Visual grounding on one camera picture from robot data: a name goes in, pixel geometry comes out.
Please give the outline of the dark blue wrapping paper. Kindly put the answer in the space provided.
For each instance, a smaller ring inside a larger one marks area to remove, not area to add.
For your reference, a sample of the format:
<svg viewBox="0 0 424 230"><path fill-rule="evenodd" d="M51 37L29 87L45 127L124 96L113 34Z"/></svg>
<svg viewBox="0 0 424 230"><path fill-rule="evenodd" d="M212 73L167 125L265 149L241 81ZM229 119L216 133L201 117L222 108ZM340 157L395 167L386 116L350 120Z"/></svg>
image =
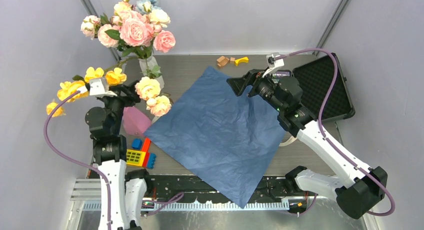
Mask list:
<svg viewBox="0 0 424 230"><path fill-rule="evenodd" d="M259 96L235 96L228 76L207 67L146 131L165 153L244 208L266 173L285 130Z"/></svg>

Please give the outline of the orange toy bar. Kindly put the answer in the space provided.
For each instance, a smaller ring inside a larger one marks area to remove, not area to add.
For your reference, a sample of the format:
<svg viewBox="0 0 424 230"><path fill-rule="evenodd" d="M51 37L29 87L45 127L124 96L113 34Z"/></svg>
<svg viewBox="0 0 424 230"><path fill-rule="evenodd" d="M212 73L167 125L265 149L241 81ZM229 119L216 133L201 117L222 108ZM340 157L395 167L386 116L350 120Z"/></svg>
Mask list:
<svg viewBox="0 0 424 230"><path fill-rule="evenodd" d="M141 149L141 152L142 152L142 165L141 166L144 167L144 168L145 168L146 153L149 152L150 145L151 145L151 140L149 138L145 138L143 145L142 145L142 149Z"/></svg>

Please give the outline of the black poker chip case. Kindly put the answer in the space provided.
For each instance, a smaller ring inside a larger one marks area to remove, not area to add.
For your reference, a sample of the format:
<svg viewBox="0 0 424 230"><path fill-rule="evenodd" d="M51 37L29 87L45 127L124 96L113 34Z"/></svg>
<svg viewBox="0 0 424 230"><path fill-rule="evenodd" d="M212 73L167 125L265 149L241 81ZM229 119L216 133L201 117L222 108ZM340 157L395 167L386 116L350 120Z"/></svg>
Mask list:
<svg viewBox="0 0 424 230"><path fill-rule="evenodd" d="M322 113L323 122L348 119L356 113L339 59L335 53L332 55L337 63L337 76ZM334 77L332 59L326 55L296 67L292 71L278 70L272 75L272 80L274 83L278 83L279 79L284 76L294 76L298 80L303 90L301 103L315 116L318 116Z"/></svg>

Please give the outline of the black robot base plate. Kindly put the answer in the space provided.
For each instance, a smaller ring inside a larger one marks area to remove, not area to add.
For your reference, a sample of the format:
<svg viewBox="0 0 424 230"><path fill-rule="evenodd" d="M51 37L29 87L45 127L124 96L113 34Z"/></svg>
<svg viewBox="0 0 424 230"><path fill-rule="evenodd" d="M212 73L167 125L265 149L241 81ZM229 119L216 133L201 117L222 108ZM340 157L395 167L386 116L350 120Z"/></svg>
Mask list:
<svg viewBox="0 0 424 230"><path fill-rule="evenodd" d="M214 204L227 203L229 198L214 189L197 176L190 175L151 175L147 178L147 191L145 197L159 202L165 202L176 194L183 192L184 196L179 203L193 203L198 201ZM264 176L253 191L248 203L277 203L281 199L300 197L302 202L307 197L313 198L314 193L295 190L285 177Z"/></svg>

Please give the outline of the pink flowers in vase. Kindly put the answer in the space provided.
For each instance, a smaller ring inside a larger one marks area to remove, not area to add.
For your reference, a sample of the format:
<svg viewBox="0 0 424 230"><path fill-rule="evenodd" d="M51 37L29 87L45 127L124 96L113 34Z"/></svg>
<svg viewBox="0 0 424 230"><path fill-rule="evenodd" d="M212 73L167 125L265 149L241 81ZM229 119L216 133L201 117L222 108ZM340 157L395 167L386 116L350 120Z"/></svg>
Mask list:
<svg viewBox="0 0 424 230"><path fill-rule="evenodd" d="M155 52L169 52L176 45L172 32L166 28L170 16L159 6L159 0L121 0L113 6L113 15L88 15L80 31L97 39L107 48L115 48L123 57L133 53L148 59Z"/></svg>

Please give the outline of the blue studded toy brick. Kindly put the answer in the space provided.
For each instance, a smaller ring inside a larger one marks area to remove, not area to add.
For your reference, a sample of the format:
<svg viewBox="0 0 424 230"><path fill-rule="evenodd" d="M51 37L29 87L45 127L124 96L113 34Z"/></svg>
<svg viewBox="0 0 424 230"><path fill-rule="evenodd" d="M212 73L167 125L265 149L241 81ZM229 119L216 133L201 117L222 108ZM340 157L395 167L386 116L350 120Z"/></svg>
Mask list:
<svg viewBox="0 0 424 230"><path fill-rule="evenodd" d="M144 163L145 168L153 169L155 166L156 158L157 158L156 154L147 152L145 156L145 163Z"/></svg>

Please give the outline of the yellow flower stems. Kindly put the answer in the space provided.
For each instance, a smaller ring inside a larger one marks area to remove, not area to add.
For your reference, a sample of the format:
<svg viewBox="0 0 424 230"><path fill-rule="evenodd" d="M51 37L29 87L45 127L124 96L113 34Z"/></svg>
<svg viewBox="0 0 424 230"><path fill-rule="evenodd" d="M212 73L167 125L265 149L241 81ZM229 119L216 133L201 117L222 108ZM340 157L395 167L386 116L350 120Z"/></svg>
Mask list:
<svg viewBox="0 0 424 230"><path fill-rule="evenodd" d="M127 58L121 62L119 62L116 65L113 65L112 67L109 67L105 70L103 70L101 67L94 68L89 67L86 70L85 76L81 78L77 78L77 80L74 80L72 82L65 81L61 82L60 90L57 91L57 97L60 101L65 100L67 97L69 97L71 94L75 93L79 88L85 86L86 84L89 84L89 81L95 78L101 78L104 77L107 81L107 84L109 86L116 86L119 84L123 84L127 80L127 75L123 72L123 65L125 65L129 60L135 59L135 57ZM75 102L77 99L88 97L89 93L88 91L85 93L77 94L75 97L71 98L67 101L67 103ZM46 113L47 115L50 115L54 108L58 106L58 103L53 100L51 103L49 103L46 106ZM52 117L59 117L65 115L65 111L63 107L60 107Z"/></svg>

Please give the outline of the cream satin ribbon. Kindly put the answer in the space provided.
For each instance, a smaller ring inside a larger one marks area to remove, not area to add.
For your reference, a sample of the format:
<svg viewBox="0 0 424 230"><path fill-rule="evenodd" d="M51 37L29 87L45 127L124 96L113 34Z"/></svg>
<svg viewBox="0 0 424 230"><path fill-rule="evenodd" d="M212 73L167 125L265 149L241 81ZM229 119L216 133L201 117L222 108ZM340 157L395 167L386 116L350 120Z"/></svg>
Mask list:
<svg viewBox="0 0 424 230"><path fill-rule="evenodd" d="M296 137L291 136L291 137L289 137L286 141L281 142L281 143L279 144L279 146L280 146L280 147L288 146L288 145L292 144L292 143L293 143L294 141L296 141L296 140L297 140L297 138L296 138Z"/></svg>

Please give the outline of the yellow wooden arch block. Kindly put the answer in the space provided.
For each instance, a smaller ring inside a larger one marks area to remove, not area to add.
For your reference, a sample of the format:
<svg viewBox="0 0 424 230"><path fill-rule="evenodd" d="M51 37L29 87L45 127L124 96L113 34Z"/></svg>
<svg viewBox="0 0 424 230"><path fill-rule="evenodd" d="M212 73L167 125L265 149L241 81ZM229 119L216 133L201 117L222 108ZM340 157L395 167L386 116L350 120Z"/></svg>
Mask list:
<svg viewBox="0 0 424 230"><path fill-rule="evenodd" d="M249 58L247 56L238 58L234 61L235 66L239 66L242 63L249 63Z"/></svg>

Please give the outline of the yellow grid toy block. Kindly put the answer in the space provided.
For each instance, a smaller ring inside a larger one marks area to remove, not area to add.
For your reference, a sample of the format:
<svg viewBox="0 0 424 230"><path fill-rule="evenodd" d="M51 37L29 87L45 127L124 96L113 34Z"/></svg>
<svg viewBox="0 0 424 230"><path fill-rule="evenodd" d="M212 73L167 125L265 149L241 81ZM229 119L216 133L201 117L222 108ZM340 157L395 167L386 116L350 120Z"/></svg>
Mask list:
<svg viewBox="0 0 424 230"><path fill-rule="evenodd" d="M146 152L127 149L126 164L130 166L143 167L145 157L146 157Z"/></svg>

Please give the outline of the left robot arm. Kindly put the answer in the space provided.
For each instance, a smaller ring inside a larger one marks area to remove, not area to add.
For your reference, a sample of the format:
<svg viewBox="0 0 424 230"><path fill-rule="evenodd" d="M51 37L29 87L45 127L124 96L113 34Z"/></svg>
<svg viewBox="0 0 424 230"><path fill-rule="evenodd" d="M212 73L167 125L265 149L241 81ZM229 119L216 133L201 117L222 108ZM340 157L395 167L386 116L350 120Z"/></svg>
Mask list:
<svg viewBox="0 0 424 230"><path fill-rule="evenodd" d="M120 134L124 109L139 103L135 83L110 86L104 77L88 82L90 96L104 103L85 115L93 140L101 194L100 230L140 230L143 198L153 192L147 170L127 172L127 140Z"/></svg>

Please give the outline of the white ribbed vase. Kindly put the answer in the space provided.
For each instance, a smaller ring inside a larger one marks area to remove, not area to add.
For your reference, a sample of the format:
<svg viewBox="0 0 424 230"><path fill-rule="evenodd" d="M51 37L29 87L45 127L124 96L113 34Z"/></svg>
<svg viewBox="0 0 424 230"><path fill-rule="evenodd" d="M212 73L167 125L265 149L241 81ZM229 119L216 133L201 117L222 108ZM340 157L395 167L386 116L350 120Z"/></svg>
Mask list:
<svg viewBox="0 0 424 230"><path fill-rule="evenodd" d="M150 79L155 79L159 82L160 88L163 89L165 82L161 72L161 67L158 65L156 58L151 55L147 59L138 59L141 73Z"/></svg>

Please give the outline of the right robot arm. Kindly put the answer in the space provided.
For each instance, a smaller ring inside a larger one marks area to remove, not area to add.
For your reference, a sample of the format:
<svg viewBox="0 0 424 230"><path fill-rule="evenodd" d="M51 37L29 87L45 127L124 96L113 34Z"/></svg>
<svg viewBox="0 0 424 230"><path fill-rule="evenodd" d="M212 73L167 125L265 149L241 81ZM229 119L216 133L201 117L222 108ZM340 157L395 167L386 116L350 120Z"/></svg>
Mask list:
<svg viewBox="0 0 424 230"><path fill-rule="evenodd" d="M239 78L228 78L236 96L248 86L248 97L260 96L277 112L281 127L310 147L336 174L325 176L298 166L286 174L285 188L291 195L313 192L335 201L349 217L359 219L388 195L388 174L372 168L350 153L329 134L316 117L301 104L303 90L292 76L274 83L262 70L252 69Z"/></svg>

